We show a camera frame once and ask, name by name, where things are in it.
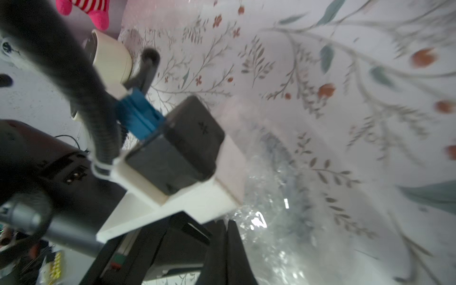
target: pink stuffed toy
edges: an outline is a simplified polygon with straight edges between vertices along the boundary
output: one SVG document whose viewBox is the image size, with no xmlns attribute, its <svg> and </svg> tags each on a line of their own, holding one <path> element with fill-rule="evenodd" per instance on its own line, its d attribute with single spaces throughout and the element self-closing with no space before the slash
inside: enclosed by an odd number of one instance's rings
<svg viewBox="0 0 456 285">
<path fill-rule="evenodd" d="M 69 15 L 73 5 L 84 11 L 99 30 L 109 27 L 109 0 L 56 0 L 57 11 Z"/>
</svg>

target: black cord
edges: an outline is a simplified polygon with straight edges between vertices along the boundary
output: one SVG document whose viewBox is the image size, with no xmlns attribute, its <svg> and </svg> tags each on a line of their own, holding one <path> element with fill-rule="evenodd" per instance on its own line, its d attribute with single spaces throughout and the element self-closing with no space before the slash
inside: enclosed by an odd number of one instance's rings
<svg viewBox="0 0 456 285">
<path fill-rule="evenodd" d="M 61 136 L 67 136 L 67 137 L 69 137 L 69 138 L 72 138 L 73 141 L 74 141 L 74 142 L 76 143 L 76 145 L 78 146 L 78 148 L 81 149 L 81 147 L 80 147 L 79 144 L 78 144 L 78 141 L 77 141 L 75 138 L 73 138 L 72 136 L 70 136 L 70 135 L 56 135 L 54 138 L 58 138 L 58 137 L 61 137 Z"/>
</svg>

